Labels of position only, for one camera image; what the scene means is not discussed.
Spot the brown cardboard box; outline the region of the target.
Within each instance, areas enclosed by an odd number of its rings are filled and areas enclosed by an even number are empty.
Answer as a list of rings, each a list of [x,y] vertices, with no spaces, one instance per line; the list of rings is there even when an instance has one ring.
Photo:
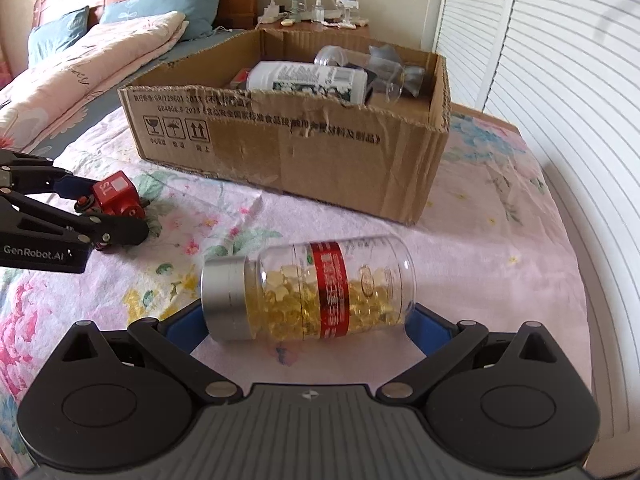
[[[420,96],[395,103],[228,89],[239,70],[262,61],[311,62],[325,46],[368,53],[374,45],[342,32],[240,32],[156,66],[120,88],[119,99],[149,162],[413,224],[449,136],[442,56],[400,49],[425,76]]]

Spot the clear plastic jar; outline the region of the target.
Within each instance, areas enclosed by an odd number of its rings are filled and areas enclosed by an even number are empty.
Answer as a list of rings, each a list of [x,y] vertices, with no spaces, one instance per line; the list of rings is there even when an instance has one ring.
[[[372,70],[368,69],[369,60],[370,53],[357,52],[337,46],[325,46],[321,48],[314,58],[314,62],[317,65],[345,67],[351,68],[352,70],[361,70],[365,73],[367,75],[367,96],[364,99],[366,102],[369,101],[372,93],[379,93],[384,96],[383,93],[376,91],[374,88],[376,75]]]

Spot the pink folded quilt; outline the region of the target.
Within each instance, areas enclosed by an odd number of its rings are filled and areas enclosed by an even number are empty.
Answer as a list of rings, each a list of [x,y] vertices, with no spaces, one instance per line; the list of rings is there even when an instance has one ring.
[[[189,21],[179,11],[99,24],[1,90],[1,146],[27,152],[70,126],[80,109],[175,47]]]

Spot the white gadget on stand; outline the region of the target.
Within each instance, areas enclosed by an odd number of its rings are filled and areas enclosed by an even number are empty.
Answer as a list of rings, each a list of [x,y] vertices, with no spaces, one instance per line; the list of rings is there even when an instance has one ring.
[[[347,29],[357,27],[354,22],[354,12],[359,10],[359,0],[333,0],[334,6],[340,11],[337,26]]]

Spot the red card case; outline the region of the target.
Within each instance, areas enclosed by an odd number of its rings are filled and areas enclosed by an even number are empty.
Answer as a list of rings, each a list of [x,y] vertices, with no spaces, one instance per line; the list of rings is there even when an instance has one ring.
[[[248,76],[250,76],[250,68],[242,68],[236,75],[229,81],[228,89],[230,90],[245,90],[247,85]]]

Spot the white louvered closet doors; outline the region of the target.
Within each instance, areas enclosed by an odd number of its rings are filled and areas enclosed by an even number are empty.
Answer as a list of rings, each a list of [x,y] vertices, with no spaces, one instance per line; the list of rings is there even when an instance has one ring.
[[[639,0],[440,0],[452,98],[512,122],[584,282],[607,439],[639,432]]]

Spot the floral pink bedsheet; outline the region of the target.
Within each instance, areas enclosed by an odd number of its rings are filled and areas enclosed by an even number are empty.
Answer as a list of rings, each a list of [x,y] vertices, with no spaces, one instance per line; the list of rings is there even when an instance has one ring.
[[[320,240],[399,237],[425,307],[497,332],[544,323],[580,377],[591,376],[586,295],[558,206],[521,133],[494,118],[452,114],[413,226],[146,162],[121,110],[55,165],[96,180],[122,171],[150,203],[150,235],[137,247],[95,252],[81,274],[2,271],[1,461],[17,472],[32,466],[18,404],[73,323],[122,330],[139,318],[168,318],[198,298],[204,263],[227,256],[266,257],[267,296],[281,305],[278,319],[289,320],[296,297],[316,284],[307,246]]]

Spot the clear spray bottle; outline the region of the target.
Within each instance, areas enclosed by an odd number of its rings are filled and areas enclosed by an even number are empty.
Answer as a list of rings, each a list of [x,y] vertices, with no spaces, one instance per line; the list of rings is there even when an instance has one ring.
[[[311,11],[311,21],[313,23],[323,23],[326,20],[326,10],[322,0],[314,0],[314,7]]]

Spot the blue pillow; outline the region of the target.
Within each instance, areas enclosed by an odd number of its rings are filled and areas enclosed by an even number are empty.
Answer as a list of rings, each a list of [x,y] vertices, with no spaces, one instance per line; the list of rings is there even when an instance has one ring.
[[[189,22],[182,40],[193,40],[213,33],[218,4],[219,0],[124,0],[106,6],[100,23],[129,21],[178,11]]]
[[[88,32],[89,8],[73,10],[54,21],[34,27],[28,36],[28,66],[64,51]]]

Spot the white frosted plastic bottle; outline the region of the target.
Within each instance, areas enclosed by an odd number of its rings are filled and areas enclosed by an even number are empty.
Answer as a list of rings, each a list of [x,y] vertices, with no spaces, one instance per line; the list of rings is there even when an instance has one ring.
[[[247,90],[302,92],[366,104],[367,75],[361,70],[310,63],[262,61],[250,72]]]

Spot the red toy train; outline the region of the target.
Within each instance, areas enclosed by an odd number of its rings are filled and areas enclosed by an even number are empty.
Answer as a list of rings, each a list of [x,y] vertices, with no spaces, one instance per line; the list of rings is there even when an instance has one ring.
[[[115,218],[93,242],[97,250],[143,243],[150,232],[144,208],[145,201],[122,171],[93,182],[74,205],[78,214],[90,217],[94,223],[105,217]]]

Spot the wooden nightstand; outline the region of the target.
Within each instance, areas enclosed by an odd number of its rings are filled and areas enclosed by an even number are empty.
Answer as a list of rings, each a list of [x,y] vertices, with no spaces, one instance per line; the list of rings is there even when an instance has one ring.
[[[357,25],[355,28],[338,26],[336,23],[323,25],[315,22],[297,22],[292,25],[283,25],[282,20],[273,23],[258,23],[256,29],[272,30],[273,32],[342,32],[343,34],[369,37],[369,24],[364,26]]]

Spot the clear jar gold capsules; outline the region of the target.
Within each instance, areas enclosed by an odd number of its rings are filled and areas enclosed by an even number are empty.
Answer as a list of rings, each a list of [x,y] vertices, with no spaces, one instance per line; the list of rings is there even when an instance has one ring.
[[[272,246],[206,261],[201,305],[216,341],[341,338],[405,322],[416,270],[396,236]]]

